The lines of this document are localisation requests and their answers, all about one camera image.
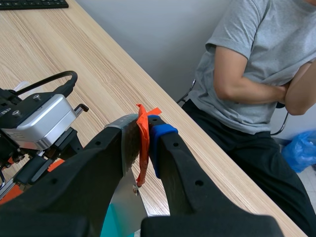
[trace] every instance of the tiled floor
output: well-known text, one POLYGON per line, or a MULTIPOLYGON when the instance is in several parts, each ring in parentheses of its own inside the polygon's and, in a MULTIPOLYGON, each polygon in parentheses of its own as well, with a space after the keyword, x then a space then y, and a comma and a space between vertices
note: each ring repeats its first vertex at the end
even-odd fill
POLYGON ((303 172, 299 173, 298 176, 302 180, 302 183, 305 186, 305 189, 316 212, 316 171, 310 166, 307 167, 303 172))

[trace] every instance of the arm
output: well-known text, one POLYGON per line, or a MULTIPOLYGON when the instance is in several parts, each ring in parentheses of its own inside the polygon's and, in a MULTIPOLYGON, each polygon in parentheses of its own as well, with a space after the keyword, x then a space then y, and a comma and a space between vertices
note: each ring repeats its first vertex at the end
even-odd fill
POLYGON ((285 107, 291 115, 303 115, 316 103, 316 61, 301 66, 285 97, 285 107))
POLYGON ((243 104, 265 104, 283 101, 286 87, 253 82, 243 77, 247 58, 224 47, 216 47, 214 89, 222 100, 243 104))

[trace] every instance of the black cable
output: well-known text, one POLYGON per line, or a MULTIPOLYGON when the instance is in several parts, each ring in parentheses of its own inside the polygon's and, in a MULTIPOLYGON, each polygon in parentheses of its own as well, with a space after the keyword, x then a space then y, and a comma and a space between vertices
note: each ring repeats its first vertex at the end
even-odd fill
POLYGON ((15 92, 14 94, 17 95, 17 96, 22 95, 25 92, 28 92, 30 90, 33 90, 33 89, 39 87, 39 86, 42 86, 42 85, 44 85, 46 83, 49 83, 49 82, 51 82, 53 80, 57 80, 57 79, 60 79, 60 78, 66 77, 66 76, 72 76, 71 79, 66 82, 66 84, 67 84, 67 86, 72 86, 72 88, 73 88, 75 86, 76 82, 77 82, 78 75, 74 71, 65 71, 65 72, 62 72, 62 73, 55 74, 55 75, 53 75, 51 77, 48 77, 46 79, 40 80, 40 81, 38 81, 38 82, 36 82, 36 83, 34 83, 32 85, 29 85, 29 86, 27 86, 27 87, 15 92))

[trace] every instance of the wood grain surface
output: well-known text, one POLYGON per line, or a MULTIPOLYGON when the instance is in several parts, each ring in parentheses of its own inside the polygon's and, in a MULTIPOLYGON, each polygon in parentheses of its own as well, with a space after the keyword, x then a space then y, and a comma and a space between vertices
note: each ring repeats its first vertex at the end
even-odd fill
MULTIPOLYGON (((178 128, 203 170, 231 201, 252 213, 274 216, 287 237, 305 236, 74 0, 67 2, 69 9, 0 11, 2 88, 76 71, 79 79, 69 101, 73 107, 85 103, 90 108, 73 124, 83 144, 107 123, 136 113, 136 103, 147 110, 159 107, 161 117, 178 128)), ((54 81, 43 90, 60 84, 54 81)), ((168 214, 151 165, 146 180, 140 192, 148 214, 168 214)))

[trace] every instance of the robotic arm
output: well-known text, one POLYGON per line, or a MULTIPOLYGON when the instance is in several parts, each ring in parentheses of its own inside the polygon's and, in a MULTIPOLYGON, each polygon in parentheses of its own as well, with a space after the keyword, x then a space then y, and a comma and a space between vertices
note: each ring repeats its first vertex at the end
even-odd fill
MULTIPOLYGON (((0 235, 99 236, 112 195, 138 156, 136 119, 127 115, 108 124, 83 150, 1 205, 0 235)), ((150 116, 149 125, 150 158, 166 191, 170 216, 144 219, 142 237, 283 236, 273 217, 234 205, 202 170, 175 128, 158 116, 150 116)), ((58 139, 52 144, 57 146, 58 139)))

